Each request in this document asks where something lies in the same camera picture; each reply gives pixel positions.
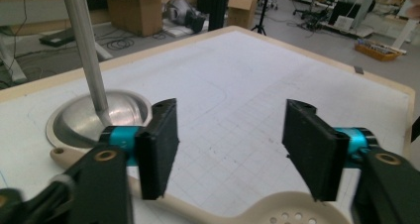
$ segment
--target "metal bowl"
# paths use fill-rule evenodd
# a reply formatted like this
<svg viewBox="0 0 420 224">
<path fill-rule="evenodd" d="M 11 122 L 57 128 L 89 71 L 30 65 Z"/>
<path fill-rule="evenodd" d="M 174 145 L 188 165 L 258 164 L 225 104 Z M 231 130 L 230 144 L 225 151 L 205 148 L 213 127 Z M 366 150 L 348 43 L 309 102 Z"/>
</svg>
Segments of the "metal bowl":
<svg viewBox="0 0 420 224">
<path fill-rule="evenodd" d="M 108 110 L 97 113 L 90 94 L 59 107 L 47 122 L 47 137 L 53 146 L 89 149 L 97 144 L 107 126 L 147 126 L 152 105 L 143 96 L 128 91 L 107 91 Z"/>
</svg>

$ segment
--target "beige plastic part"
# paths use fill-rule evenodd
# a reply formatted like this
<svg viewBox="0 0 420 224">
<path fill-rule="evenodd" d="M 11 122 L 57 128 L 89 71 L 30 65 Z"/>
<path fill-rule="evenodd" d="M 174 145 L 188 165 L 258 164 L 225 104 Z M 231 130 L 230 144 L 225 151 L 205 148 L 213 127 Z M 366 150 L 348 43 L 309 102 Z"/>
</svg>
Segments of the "beige plastic part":
<svg viewBox="0 0 420 224">
<path fill-rule="evenodd" d="M 88 151 L 56 148 L 50 155 L 60 167 L 69 168 Z M 139 180 L 129 176 L 129 185 L 132 195 L 141 197 Z M 269 195 L 235 217 L 214 215 L 168 193 L 163 198 L 147 202 L 181 215 L 193 223 L 351 224 L 333 205 L 314 202 L 309 194 L 303 192 L 279 192 Z"/>
</svg>

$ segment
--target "gray floor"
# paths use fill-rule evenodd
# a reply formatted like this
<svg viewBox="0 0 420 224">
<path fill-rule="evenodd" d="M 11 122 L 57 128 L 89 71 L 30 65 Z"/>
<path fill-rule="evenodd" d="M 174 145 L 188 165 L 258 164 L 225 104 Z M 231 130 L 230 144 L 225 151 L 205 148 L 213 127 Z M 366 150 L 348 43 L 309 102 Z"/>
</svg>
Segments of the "gray floor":
<svg viewBox="0 0 420 224">
<path fill-rule="evenodd" d="M 414 90 L 420 89 L 420 69 L 417 67 L 420 65 L 419 47 L 404 44 L 402 48 L 408 51 L 406 56 L 400 56 L 394 61 L 381 62 L 356 52 L 354 50 L 354 39 L 325 30 L 312 33 L 298 28 L 296 25 L 300 24 L 302 21 L 298 15 L 292 15 L 293 10 L 295 8 L 303 10 L 308 9 L 309 6 L 307 4 L 298 2 L 292 3 L 291 0 L 276 0 L 276 3 L 278 4 L 278 9 L 269 9 L 266 12 L 266 17 L 263 21 L 264 29 L 268 37 L 278 39 L 322 56 L 330 57 L 351 66 L 360 66 L 371 73 L 406 84 Z M 255 23 L 257 24 L 259 20 L 260 15 L 257 14 Z M 110 24 L 95 26 L 94 32 L 97 42 L 104 45 L 104 48 L 113 56 L 123 56 L 185 38 L 173 38 L 165 34 L 161 34 L 157 37 L 137 38 L 121 30 L 114 29 Z M 74 44 L 63 46 L 60 48 L 62 50 L 57 51 L 54 48 L 41 45 L 38 41 L 40 36 L 41 35 L 35 35 L 17 38 L 15 54 L 24 73 L 30 80 L 37 80 L 76 69 L 81 66 Z M 126 41 L 120 45 L 133 44 L 126 49 L 117 51 L 107 48 L 108 42 L 121 37 L 126 37 Z M 389 45 L 393 42 L 393 39 L 378 35 L 373 35 L 371 38 Z M 14 39 L 9 38 L 8 40 L 12 51 Z M 49 52 L 32 53 L 44 50 L 48 50 Z M 5 66 L 0 66 L 0 80 L 11 83 Z M 419 94 L 416 95 L 416 101 L 419 100 Z M 414 116 L 417 118 L 419 115 L 420 107 L 416 106 Z M 414 144 L 412 152 L 414 158 L 413 164 L 420 168 L 420 159 L 418 159 L 420 158 L 420 142 Z"/>
</svg>

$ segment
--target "metal pole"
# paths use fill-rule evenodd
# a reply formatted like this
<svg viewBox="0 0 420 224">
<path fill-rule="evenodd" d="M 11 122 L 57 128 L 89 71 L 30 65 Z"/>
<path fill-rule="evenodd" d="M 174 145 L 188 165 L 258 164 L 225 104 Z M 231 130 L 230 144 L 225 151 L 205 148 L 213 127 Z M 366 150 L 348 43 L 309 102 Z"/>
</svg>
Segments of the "metal pole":
<svg viewBox="0 0 420 224">
<path fill-rule="evenodd" d="M 263 28 L 263 17 L 265 17 L 265 10 L 266 10 L 267 5 L 268 5 L 268 0 L 264 0 L 263 6 L 262 6 L 262 16 L 260 17 L 260 24 L 259 24 L 259 30 L 258 30 L 259 34 L 263 33 L 264 35 L 266 35 L 266 33 Z"/>
<path fill-rule="evenodd" d="M 64 0 L 74 36 L 77 41 L 83 70 L 96 112 L 108 109 L 105 87 L 96 56 L 95 40 L 85 0 Z"/>
<path fill-rule="evenodd" d="M 417 19 L 408 19 L 408 22 L 405 24 L 398 38 L 392 44 L 393 48 L 400 49 L 405 40 L 410 36 L 410 33 L 417 27 L 419 20 Z"/>
</svg>

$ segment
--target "white table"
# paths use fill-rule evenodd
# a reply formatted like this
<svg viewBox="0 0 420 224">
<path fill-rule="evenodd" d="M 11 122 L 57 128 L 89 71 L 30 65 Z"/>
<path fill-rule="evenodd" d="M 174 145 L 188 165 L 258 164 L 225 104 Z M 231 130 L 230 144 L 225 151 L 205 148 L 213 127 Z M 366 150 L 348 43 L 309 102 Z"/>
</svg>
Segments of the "white table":
<svg viewBox="0 0 420 224">
<path fill-rule="evenodd" d="M 178 101 L 179 150 L 167 192 L 218 215 L 237 215 L 271 193 L 308 192 L 281 143 L 286 98 L 318 107 L 334 127 L 367 127 L 408 156 L 414 91 L 237 27 L 101 63 L 106 89 Z M 0 91 L 0 188 L 28 198 L 62 172 L 45 127 L 65 101 L 88 92 L 82 70 Z M 347 215 L 359 174 L 343 174 Z M 137 223 L 186 223 L 135 200 Z"/>
</svg>

